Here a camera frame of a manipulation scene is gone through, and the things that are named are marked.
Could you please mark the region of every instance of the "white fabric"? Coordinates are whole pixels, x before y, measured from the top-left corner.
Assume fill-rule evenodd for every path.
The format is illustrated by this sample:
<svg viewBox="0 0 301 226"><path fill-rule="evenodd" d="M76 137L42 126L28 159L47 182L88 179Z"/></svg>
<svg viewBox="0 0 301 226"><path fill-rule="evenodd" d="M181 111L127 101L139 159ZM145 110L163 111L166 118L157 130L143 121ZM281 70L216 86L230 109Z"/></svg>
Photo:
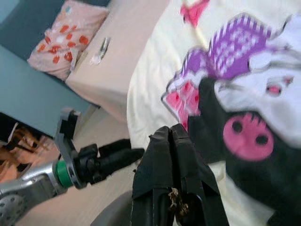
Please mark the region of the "white fabric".
<svg viewBox="0 0 301 226"><path fill-rule="evenodd" d="M263 51L252 56L249 60L249 68L253 73L265 71L269 67L280 67L279 64L288 68L296 65L300 69L301 53L297 56L294 51Z"/></svg>
<svg viewBox="0 0 301 226"><path fill-rule="evenodd" d="M147 39L167 5L166 0L111 0L110 14L83 54L67 85L86 100L126 121L127 91ZM105 37L108 50L98 65L90 65Z"/></svg>
<svg viewBox="0 0 301 226"><path fill-rule="evenodd" d="M301 52L301 15L293 15L284 25L279 36L268 41L270 46L285 46L294 51Z"/></svg>
<svg viewBox="0 0 301 226"><path fill-rule="evenodd" d="M134 147L146 148L148 135L161 126L177 123L161 102L174 73L181 69L188 50L209 48L215 32L234 16L246 12L273 30L281 30L288 16L301 9L299 0L211 0L194 30L183 24L181 0L173 0L158 21L132 76L127 97L127 122ZM273 211L237 190L224 163L211 166L231 226L264 226Z"/></svg>
<svg viewBox="0 0 301 226"><path fill-rule="evenodd" d="M252 64L257 71L261 69L262 63L259 57L255 57L258 64L254 61ZM282 62L283 58L286 66L287 56L283 53L273 54L273 59L277 62ZM224 83L216 82L214 90L225 111L257 111L288 145L301 147L301 69L275 66L237 77L226 86Z"/></svg>

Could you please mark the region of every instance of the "purple pattern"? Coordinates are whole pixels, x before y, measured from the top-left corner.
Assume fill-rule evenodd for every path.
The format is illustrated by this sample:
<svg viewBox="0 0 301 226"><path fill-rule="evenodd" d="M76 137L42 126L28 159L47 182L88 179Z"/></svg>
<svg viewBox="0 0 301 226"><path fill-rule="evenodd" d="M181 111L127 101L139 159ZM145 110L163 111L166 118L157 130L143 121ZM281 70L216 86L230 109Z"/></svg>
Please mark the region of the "purple pattern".
<svg viewBox="0 0 301 226"><path fill-rule="evenodd" d="M247 14L241 14L220 29L210 44L209 56L217 78L231 79L249 72L248 60L265 49L271 30Z"/></svg>
<svg viewBox="0 0 301 226"><path fill-rule="evenodd" d="M187 82L192 82L195 87L198 87L204 76L232 79L249 72L249 57L264 50L266 40L270 36L271 30L260 22L256 22L252 16L238 15L215 34L210 41L209 51L195 47L188 52L182 69L174 74L173 79L167 85L162 102L181 123L184 123L186 112L182 114L185 115L185 119L181 119L179 109L166 97L171 98L172 94L178 93ZM182 98L185 103L191 101L188 97ZM190 112L189 114L198 115L200 112Z"/></svg>

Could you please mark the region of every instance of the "orange patterned pillow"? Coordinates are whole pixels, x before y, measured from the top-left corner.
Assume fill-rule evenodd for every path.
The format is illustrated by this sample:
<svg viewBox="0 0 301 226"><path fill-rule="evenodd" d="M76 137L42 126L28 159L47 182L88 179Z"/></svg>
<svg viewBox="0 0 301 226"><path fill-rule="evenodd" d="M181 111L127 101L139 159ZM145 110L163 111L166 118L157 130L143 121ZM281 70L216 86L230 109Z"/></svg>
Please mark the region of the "orange patterned pillow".
<svg viewBox="0 0 301 226"><path fill-rule="evenodd" d="M27 62L31 67L66 80L73 59L71 48L85 50L106 19L107 8L91 6L73 0L66 1L51 29Z"/></svg>

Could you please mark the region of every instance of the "pink circle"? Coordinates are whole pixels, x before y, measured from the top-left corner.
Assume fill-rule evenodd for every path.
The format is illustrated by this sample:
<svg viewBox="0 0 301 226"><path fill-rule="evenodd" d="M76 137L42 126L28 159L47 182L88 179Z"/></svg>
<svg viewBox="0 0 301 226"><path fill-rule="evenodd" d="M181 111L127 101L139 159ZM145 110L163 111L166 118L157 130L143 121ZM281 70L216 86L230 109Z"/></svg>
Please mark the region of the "pink circle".
<svg viewBox="0 0 301 226"><path fill-rule="evenodd" d="M234 123L240 125L236 131ZM232 154L247 161L262 161L272 154L274 148L274 138L266 123L249 113L229 119L224 126L223 138ZM264 138L261 144L258 142L260 138Z"/></svg>

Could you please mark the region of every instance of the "black cloth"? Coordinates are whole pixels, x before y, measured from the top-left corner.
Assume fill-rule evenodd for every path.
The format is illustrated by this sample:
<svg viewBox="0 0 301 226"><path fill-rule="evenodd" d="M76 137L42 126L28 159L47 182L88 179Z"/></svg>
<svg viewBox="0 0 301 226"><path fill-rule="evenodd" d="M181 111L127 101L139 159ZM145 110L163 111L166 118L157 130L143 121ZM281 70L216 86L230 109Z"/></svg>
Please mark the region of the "black cloth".
<svg viewBox="0 0 301 226"><path fill-rule="evenodd" d="M168 135L169 128L165 126L150 136L149 146L139 170L135 174L133 199L141 197L155 188L174 187Z"/></svg>
<svg viewBox="0 0 301 226"><path fill-rule="evenodd" d="M253 141L259 147L273 141L272 152L261 160L241 157L225 143L225 126L235 117L251 115L250 123L260 124L257 112L225 112L214 93L215 80L204 78L199 85L200 116L189 118L189 136L207 163L225 160L226 171L234 183L251 197L276 210L269 224L282 216L290 226L300 225L301 216L301 150L289 147L268 126L269 139L260 134ZM233 133L243 128L233 122Z"/></svg>
<svg viewBox="0 0 301 226"><path fill-rule="evenodd" d="M13 132L16 120L0 113L0 142L8 143L8 138Z"/></svg>

